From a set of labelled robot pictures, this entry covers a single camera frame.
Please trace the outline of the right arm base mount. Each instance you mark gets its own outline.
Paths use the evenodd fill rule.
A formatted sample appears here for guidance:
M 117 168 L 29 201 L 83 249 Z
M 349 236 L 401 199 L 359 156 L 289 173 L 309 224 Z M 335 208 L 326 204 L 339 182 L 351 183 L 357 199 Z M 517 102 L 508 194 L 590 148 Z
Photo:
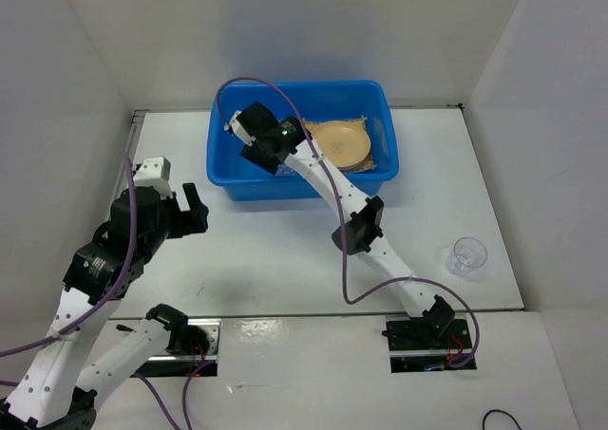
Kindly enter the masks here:
M 414 332 L 415 325 L 407 317 L 388 317 L 381 335 L 389 350 L 390 372 L 422 373 L 453 370 L 474 370 L 476 361 L 454 367 L 451 361 L 464 359 L 473 348 L 473 339 L 465 318 L 455 319 L 438 341 L 424 341 Z

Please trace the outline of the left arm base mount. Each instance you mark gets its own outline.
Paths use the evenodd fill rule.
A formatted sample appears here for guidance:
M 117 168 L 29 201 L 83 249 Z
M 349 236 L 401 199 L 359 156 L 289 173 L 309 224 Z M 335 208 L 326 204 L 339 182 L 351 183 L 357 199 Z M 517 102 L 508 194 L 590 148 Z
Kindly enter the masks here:
M 185 319 L 171 323 L 146 318 L 135 325 L 118 324 L 123 345 L 143 357 L 136 372 L 146 378 L 216 376 L 219 326 L 193 326 Z

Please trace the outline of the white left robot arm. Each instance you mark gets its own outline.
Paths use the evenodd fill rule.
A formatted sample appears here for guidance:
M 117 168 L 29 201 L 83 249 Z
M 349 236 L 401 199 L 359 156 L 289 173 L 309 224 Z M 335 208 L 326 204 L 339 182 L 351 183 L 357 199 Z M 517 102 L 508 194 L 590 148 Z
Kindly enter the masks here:
M 130 187 L 115 199 L 107 221 L 80 248 L 46 337 L 13 391 L 1 401 L 4 429 L 89 429 L 111 393 L 159 351 L 202 360 L 207 334 L 166 304 L 150 309 L 128 335 L 95 362 L 87 358 L 130 285 L 168 239 L 203 234 L 209 210 L 195 184 L 182 186 L 187 210 L 174 194 Z

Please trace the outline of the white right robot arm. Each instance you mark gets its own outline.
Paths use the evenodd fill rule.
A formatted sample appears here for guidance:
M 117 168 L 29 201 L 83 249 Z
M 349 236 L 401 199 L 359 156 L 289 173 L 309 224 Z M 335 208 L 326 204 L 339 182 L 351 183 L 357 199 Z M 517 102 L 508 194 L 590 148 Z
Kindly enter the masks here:
M 243 143 L 241 155 L 270 174 L 281 165 L 302 178 L 329 204 L 339 226 L 332 242 L 342 255 L 342 294 L 353 306 L 386 287 L 395 287 L 411 320 L 408 337 L 427 347 L 439 346 L 449 335 L 455 311 L 428 285 L 412 277 L 411 268 L 398 256 L 381 227 L 385 204 L 351 183 L 328 157 L 325 126 L 309 129 L 298 116 L 282 121 L 262 103 L 255 102 L 233 114 L 225 126 Z M 385 279 L 361 296 L 348 295 L 348 258 L 355 256 Z

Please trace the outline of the pink plastic plate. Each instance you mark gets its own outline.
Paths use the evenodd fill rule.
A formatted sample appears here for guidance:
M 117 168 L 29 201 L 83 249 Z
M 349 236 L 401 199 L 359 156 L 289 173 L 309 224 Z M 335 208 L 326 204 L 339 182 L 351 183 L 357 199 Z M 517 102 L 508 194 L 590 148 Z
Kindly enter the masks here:
M 372 161 L 370 160 L 370 157 L 365 157 L 364 159 L 355 164 L 341 166 L 340 170 L 343 172 L 359 172 L 361 169 L 368 169 L 370 166 L 372 166 Z

